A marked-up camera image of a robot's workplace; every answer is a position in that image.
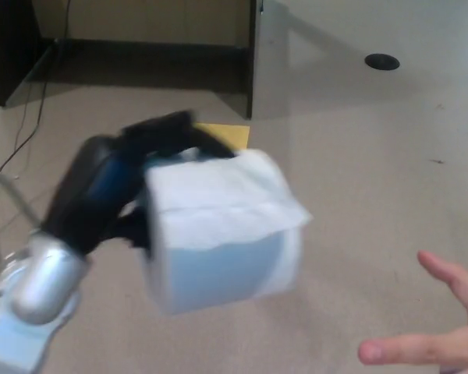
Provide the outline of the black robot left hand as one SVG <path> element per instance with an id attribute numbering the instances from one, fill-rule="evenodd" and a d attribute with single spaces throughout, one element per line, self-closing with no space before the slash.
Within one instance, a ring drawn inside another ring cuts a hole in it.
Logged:
<path id="1" fill-rule="evenodd" d="M 41 231 L 87 256 L 103 241 L 125 238 L 132 247 L 151 250 L 147 213 L 122 209 L 144 188 L 150 156 L 172 157 L 197 148 L 210 157 L 232 158 L 234 151 L 197 128 L 190 111 L 138 122 L 117 136 L 93 136 L 83 143 L 58 185 Z"/>

